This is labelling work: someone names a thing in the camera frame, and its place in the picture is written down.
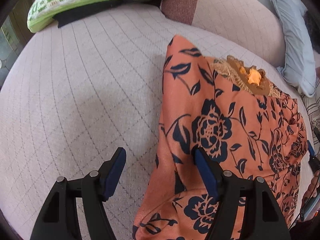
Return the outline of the person right hand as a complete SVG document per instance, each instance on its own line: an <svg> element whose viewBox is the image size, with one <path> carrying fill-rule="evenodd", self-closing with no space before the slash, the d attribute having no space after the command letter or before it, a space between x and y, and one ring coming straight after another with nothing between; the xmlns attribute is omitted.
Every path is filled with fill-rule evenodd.
<svg viewBox="0 0 320 240"><path fill-rule="evenodd" d="M309 198L317 196L317 189L319 187L318 179L319 179L319 171L317 171L314 174L314 177L312 178L312 180L308 186L307 191L303 195L302 207L306 204L306 202L308 201Z"/></svg>

